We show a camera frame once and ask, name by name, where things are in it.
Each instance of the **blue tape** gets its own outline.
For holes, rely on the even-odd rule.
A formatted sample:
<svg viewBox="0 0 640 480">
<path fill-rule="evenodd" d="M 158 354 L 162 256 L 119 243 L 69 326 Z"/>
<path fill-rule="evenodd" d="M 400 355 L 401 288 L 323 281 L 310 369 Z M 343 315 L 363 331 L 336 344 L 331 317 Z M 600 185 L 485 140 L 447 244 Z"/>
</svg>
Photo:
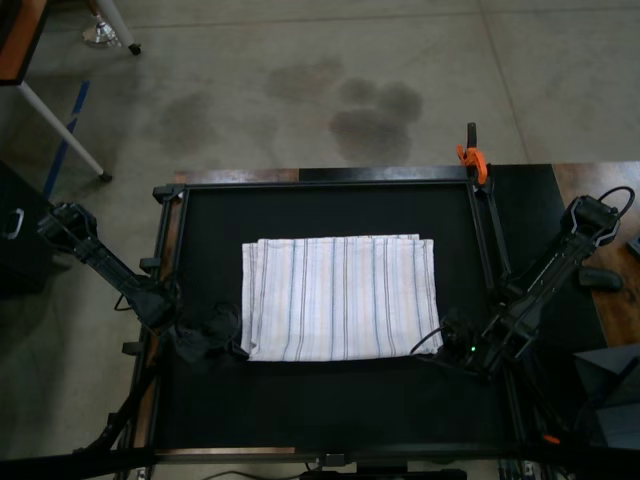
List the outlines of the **blue tape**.
<svg viewBox="0 0 640 480">
<path fill-rule="evenodd" d="M 82 85 L 80 86 L 80 92 L 78 93 L 78 98 L 76 99 L 76 104 L 73 107 L 73 112 L 71 112 L 74 115 L 77 115 L 82 111 L 82 105 L 84 105 L 84 100 L 87 98 L 87 92 L 89 91 L 90 83 L 91 82 L 88 80 L 82 82 Z"/>
<path fill-rule="evenodd" d="M 73 106 L 72 115 L 78 115 L 82 111 L 82 106 L 84 105 L 84 101 L 87 98 L 87 93 L 89 92 L 90 81 L 82 82 L 80 85 L 80 91 L 78 92 L 78 96 L 76 97 L 76 103 Z M 67 125 L 67 130 L 73 133 L 76 128 L 76 124 L 78 123 L 78 117 L 76 116 L 69 124 Z M 58 145 L 58 149 L 56 150 L 56 155 L 53 158 L 53 165 L 49 169 L 49 174 L 47 175 L 47 181 L 44 184 L 44 189 L 42 190 L 42 194 L 44 198 L 49 200 L 51 197 L 51 193 L 53 192 L 53 187 L 56 184 L 56 180 L 58 179 L 58 174 L 60 173 L 60 169 L 62 168 L 62 164 L 64 162 L 64 157 L 67 155 L 67 150 L 69 149 L 69 144 L 62 140 L 60 145 Z"/>
</svg>

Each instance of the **floor stain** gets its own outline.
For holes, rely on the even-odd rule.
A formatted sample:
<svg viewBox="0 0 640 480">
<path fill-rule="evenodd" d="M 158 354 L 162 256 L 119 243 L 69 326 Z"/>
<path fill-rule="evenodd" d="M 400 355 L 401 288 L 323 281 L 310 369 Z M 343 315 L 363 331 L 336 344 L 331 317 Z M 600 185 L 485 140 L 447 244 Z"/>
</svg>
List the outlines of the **floor stain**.
<svg viewBox="0 0 640 480">
<path fill-rule="evenodd" d="M 355 165 L 406 163 L 412 144 L 408 126 L 422 115 L 421 95 L 401 82 L 378 88 L 360 78 L 347 80 L 338 93 L 344 103 L 360 105 L 336 113 L 329 123 L 340 155 Z"/>
<path fill-rule="evenodd" d="M 340 154 L 358 165 L 405 163 L 411 151 L 406 125 L 373 109 L 339 112 L 329 129 Z"/>
<path fill-rule="evenodd" d="M 218 140 L 208 116 L 212 103 L 211 94 L 205 91 L 172 100 L 146 133 L 172 154 L 196 153 Z"/>
<path fill-rule="evenodd" d="M 278 165 L 278 156 L 274 147 L 279 129 L 276 118 L 264 116 L 246 119 L 242 121 L 241 128 L 271 160 L 271 164 Z"/>
<path fill-rule="evenodd" d="M 375 101 L 378 87 L 371 80 L 351 78 L 340 87 L 339 94 L 344 103 L 367 105 Z"/>
<path fill-rule="evenodd" d="M 323 57 L 315 63 L 296 64 L 273 70 L 267 78 L 268 96 L 285 102 L 316 100 L 344 75 L 342 61 Z"/>
<path fill-rule="evenodd" d="M 380 110 L 400 122 L 415 122 L 422 115 L 422 96 L 402 82 L 382 88 L 376 104 Z"/>
</svg>

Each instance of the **black tabletop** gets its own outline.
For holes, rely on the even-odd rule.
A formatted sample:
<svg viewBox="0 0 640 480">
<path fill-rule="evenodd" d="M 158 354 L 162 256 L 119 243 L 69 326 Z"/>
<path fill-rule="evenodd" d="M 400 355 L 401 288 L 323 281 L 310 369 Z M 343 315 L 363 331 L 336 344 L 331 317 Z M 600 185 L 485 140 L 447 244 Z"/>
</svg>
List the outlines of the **black tabletop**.
<svg viewBox="0 0 640 480">
<path fill-rule="evenodd" d="M 494 167 L 496 201 L 515 268 L 557 233 L 564 211 L 549 166 Z M 461 309 L 486 323 L 483 248 L 461 183 L 329 185 L 359 171 L 301 171 L 322 185 L 194 188 L 188 193 L 178 278 L 185 306 L 206 318 L 212 302 L 240 303 L 240 245 L 258 238 L 419 233 L 435 243 L 440 314 Z M 548 305 L 539 362 L 604 345 L 590 295 L 567 285 Z M 169 349 L 161 375 L 157 448 L 296 447 L 353 451 L 394 445 L 501 446 L 514 441 L 504 379 L 480 382 L 411 358 L 321 364 L 263 364 L 222 357 L 189 365 Z M 559 405 L 568 414 L 579 401 Z"/>
</svg>

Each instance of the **drawer handle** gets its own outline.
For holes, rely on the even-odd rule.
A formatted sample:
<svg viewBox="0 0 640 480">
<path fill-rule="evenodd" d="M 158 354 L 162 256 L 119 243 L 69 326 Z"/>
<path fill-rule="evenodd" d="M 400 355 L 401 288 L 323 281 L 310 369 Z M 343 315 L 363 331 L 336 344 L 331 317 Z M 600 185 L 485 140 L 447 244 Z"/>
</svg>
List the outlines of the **drawer handle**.
<svg viewBox="0 0 640 480">
<path fill-rule="evenodd" d="M 9 213 L 9 217 L 11 217 L 12 215 L 17 215 L 18 221 L 16 223 L 16 229 L 11 233 L 7 232 L 6 230 L 9 221 L 7 221 L 7 223 L 5 224 L 5 230 L 4 232 L 2 232 L 2 237 L 6 238 L 7 240 L 14 240 L 20 233 L 20 229 L 22 228 L 22 220 L 24 220 L 24 210 L 22 210 L 21 208 L 16 208 L 13 212 Z"/>
</svg>

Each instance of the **metal stand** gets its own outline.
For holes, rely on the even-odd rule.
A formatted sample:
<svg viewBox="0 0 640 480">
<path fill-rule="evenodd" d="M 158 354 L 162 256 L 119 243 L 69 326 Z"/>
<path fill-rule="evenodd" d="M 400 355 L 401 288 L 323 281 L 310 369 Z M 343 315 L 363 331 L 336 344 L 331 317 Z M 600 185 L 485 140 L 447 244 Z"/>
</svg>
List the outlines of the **metal stand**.
<svg viewBox="0 0 640 480">
<path fill-rule="evenodd" d="M 109 48 L 121 46 L 113 27 L 104 21 L 97 13 L 93 23 L 82 32 L 84 43 L 95 48 Z"/>
<path fill-rule="evenodd" d="M 65 142 L 67 142 L 71 148 L 73 148 L 78 155 L 80 155 L 80 157 L 100 176 L 100 180 L 103 182 L 110 182 L 112 179 L 111 175 L 106 173 L 100 164 L 98 164 L 89 152 L 84 149 L 80 142 L 78 142 L 76 137 L 71 135 L 71 132 L 69 132 L 53 112 L 49 110 L 49 107 L 47 107 L 45 103 L 40 100 L 40 97 L 38 97 L 35 92 L 29 88 L 29 85 L 27 85 L 26 82 L 22 82 L 17 88 L 24 98 L 27 99 L 27 102 L 29 102 L 31 106 L 33 106 L 33 108 L 35 108 L 38 113 L 40 113 L 40 115 L 49 122 L 49 125 L 51 125 L 60 134 Z"/>
<path fill-rule="evenodd" d="M 129 29 L 124 23 L 120 12 L 118 11 L 118 7 L 113 3 L 113 0 L 96 0 L 98 3 L 98 7 L 100 11 L 109 19 L 109 23 L 116 31 L 116 35 L 118 39 L 123 45 L 126 45 L 127 48 L 134 55 L 140 55 L 140 44 L 136 43 L 133 39 L 133 35 L 129 32 Z"/>
</svg>

